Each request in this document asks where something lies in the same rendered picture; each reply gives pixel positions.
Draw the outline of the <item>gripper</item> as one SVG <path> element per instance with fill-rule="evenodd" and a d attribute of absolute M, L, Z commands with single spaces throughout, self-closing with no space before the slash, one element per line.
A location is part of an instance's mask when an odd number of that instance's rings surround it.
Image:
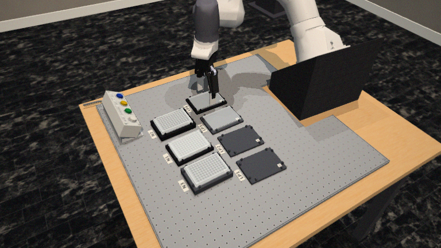
<path fill-rule="evenodd" d="M 214 69 L 213 62 L 216 60 L 216 52 L 214 52 L 209 60 L 196 59 L 195 74 L 197 74 L 197 90 L 204 89 L 204 73 L 207 76 L 209 93 L 209 105 L 216 103 L 216 93 L 219 92 L 218 70 Z M 210 73 L 208 73 L 210 72 Z"/>

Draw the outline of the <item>white button panel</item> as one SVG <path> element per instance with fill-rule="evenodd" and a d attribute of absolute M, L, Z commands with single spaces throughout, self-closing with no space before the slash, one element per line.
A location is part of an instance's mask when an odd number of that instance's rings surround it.
<path fill-rule="evenodd" d="M 141 131 L 142 125 L 123 92 L 106 91 L 102 100 L 86 103 L 83 106 L 98 102 L 102 102 L 121 144 L 144 135 Z"/>

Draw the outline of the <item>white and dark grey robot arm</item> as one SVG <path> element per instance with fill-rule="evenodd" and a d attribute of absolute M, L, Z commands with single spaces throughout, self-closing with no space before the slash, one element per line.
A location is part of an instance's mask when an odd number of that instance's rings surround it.
<path fill-rule="evenodd" d="M 325 27 L 315 0 L 277 1 L 292 26 L 297 63 L 350 47 L 343 45 L 340 35 Z M 218 50 L 219 27 L 236 28 L 243 23 L 244 16 L 242 0 L 197 0 L 192 11 L 195 35 L 191 57 L 209 60 Z"/>

